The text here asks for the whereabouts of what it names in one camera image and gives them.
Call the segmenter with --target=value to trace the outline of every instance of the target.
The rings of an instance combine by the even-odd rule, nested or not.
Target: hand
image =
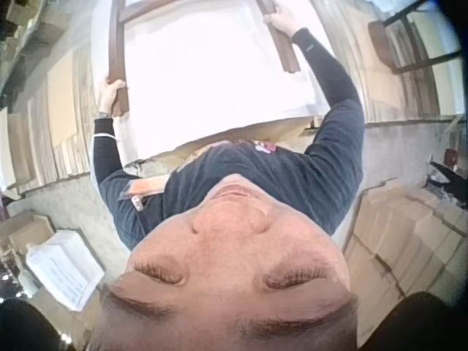
[[[302,27],[295,20],[294,15],[289,8],[280,4],[277,0],[275,0],[275,5],[278,12],[265,15],[263,17],[263,21],[267,24],[272,24],[273,27],[284,32],[289,38],[292,38],[293,35]]]
[[[99,87],[99,112],[112,113],[112,105],[116,100],[117,90],[125,88],[127,85],[123,80],[116,80],[109,84],[109,78],[105,78]]]

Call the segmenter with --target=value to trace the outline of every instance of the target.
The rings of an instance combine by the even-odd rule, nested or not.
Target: white paper
[[[108,68],[109,3],[101,0],[94,13],[95,80]],[[287,5],[331,51],[310,2]],[[298,48],[302,72],[283,72],[252,0],[167,5],[126,25],[125,51],[130,114],[128,121],[114,124],[116,132],[129,131],[134,144],[127,148],[129,139],[120,139],[124,164],[232,128],[324,114],[329,108]]]
[[[82,311],[104,271],[78,233],[59,230],[26,256],[28,267],[60,303]]]

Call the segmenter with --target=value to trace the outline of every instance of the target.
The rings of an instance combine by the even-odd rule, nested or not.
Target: watch
[[[99,115],[96,119],[104,119],[104,118],[112,118],[109,113],[106,112],[99,112]]]

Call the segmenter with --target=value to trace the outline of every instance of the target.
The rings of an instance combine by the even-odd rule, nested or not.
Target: eyelashes
[[[175,285],[184,279],[181,274],[171,273],[168,269],[154,263],[135,263],[133,269],[165,284]]]
[[[168,269],[155,263],[135,263],[134,269],[152,279],[157,279],[162,283],[177,285],[184,280],[182,274],[174,274]],[[263,277],[264,284],[273,290],[283,290],[298,285],[305,284],[314,279],[328,277],[328,269],[324,266],[317,268],[304,268],[300,270],[288,271],[281,276],[266,275]]]
[[[281,290],[305,284],[313,279],[320,279],[326,277],[326,268],[300,269],[299,271],[287,272],[286,274],[280,277],[265,276],[263,281],[265,282],[265,285],[270,289]]]

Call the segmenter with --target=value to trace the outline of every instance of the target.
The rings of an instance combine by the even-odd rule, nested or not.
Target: closed eye
[[[184,279],[181,274],[173,274],[168,269],[155,263],[135,263],[133,269],[150,278],[171,285],[178,284]]]
[[[281,276],[264,276],[263,281],[265,285],[270,289],[282,290],[290,287],[296,287],[298,285],[310,282],[313,279],[320,279],[327,277],[328,269],[317,268],[317,269],[300,269],[286,272]]]

